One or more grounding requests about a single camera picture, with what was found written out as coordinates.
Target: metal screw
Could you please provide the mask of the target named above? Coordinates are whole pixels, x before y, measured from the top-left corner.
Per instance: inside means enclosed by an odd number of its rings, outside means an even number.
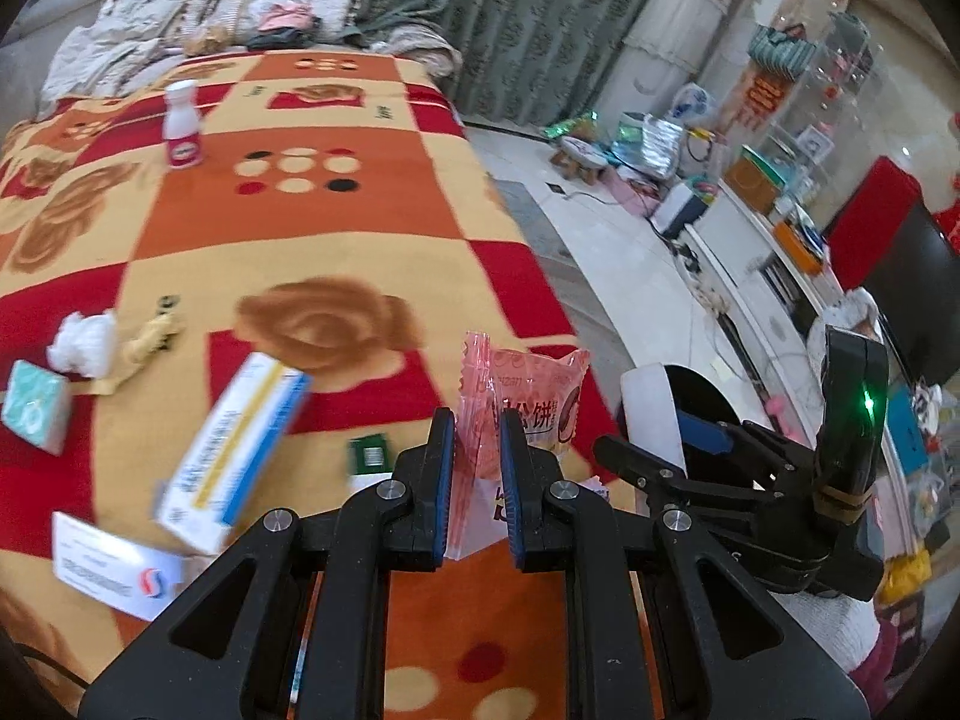
[[[554,482],[550,485],[550,494],[557,500],[570,501],[580,494],[580,487],[576,482]]]
[[[274,509],[272,512],[267,512],[263,517],[263,527],[271,533],[285,531],[293,524],[294,515],[290,514],[287,509]]]
[[[671,531],[683,533],[683,531],[690,530],[692,524],[693,520],[690,519],[690,515],[686,512],[681,512],[679,509],[670,509],[669,512],[664,514],[664,525]]]
[[[398,479],[387,479],[376,486],[376,494],[385,501],[395,501],[402,498],[407,491],[407,485]]]

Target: white bottle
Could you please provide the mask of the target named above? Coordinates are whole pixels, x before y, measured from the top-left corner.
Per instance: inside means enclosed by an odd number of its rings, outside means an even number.
[[[178,81],[167,87],[167,115],[163,120],[163,140],[167,143],[167,160],[170,167],[199,165],[203,160],[200,152],[200,111],[197,110],[197,82]]]

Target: small green card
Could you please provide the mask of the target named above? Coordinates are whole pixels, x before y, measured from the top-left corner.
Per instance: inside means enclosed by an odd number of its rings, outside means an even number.
[[[352,440],[350,454],[355,476],[368,473],[390,473],[394,470],[387,439],[382,433]]]

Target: orange box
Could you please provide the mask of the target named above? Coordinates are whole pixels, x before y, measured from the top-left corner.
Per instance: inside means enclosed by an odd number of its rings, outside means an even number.
[[[815,276],[824,269],[824,264],[806,250],[803,242],[797,237],[797,233],[785,221],[775,224],[773,232],[774,238],[802,274]]]
[[[736,195],[757,213],[767,215],[773,210],[781,188],[746,157],[740,157],[728,168],[723,180]]]

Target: green led light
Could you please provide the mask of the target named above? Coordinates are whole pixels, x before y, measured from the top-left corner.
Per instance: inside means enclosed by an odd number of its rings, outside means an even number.
[[[874,421],[874,399],[870,396],[870,392],[867,392],[865,389],[863,391],[863,405],[867,408],[867,413],[870,415],[870,422]]]

